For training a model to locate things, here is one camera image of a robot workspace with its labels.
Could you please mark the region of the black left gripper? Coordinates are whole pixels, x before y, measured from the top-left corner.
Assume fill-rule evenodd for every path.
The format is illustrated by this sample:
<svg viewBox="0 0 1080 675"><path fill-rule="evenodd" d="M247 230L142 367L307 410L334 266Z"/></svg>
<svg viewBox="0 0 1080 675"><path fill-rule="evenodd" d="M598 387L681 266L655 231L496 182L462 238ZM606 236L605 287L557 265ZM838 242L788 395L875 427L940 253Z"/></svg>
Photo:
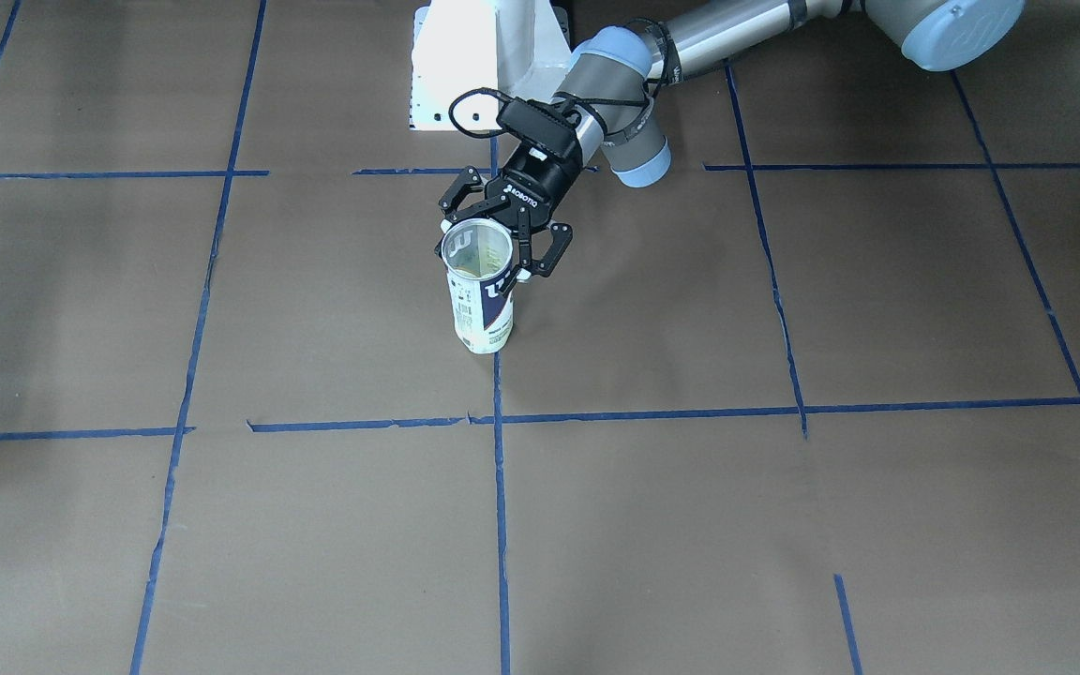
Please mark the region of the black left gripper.
<svg viewBox="0 0 1080 675"><path fill-rule="evenodd" d="M450 225L487 216L497 219L516 239L514 279L546 278L573 243L573 227L551 218L583 166L579 148L570 157L556 157L534 146L519 146L487 187L476 168L460 172L438 198L438 210ZM546 249L540 255L534 246L537 234L548 237Z"/></svg>

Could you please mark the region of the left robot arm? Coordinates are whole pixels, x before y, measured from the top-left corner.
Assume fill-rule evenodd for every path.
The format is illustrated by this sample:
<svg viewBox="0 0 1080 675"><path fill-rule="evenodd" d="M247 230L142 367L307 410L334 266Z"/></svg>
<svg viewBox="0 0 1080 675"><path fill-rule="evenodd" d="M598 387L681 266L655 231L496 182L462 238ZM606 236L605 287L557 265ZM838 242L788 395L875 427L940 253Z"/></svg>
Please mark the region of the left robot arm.
<svg viewBox="0 0 1080 675"><path fill-rule="evenodd" d="M922 71L954 71L985 55L1023 17L1023 1L708 1L669 19L634 17L600 27L567 53L556 82L536 97L467 86L492 98L489 129L456 129L476 140L513 137L496 178L464 168L438 197L438 256L454 255L480 225L504 239L510 280L548 276L573 242L556 210L593 158L627 188L646 188L672 165L657 102L672 87L754 54L818 33L822 24L863 22Z"/></svg>

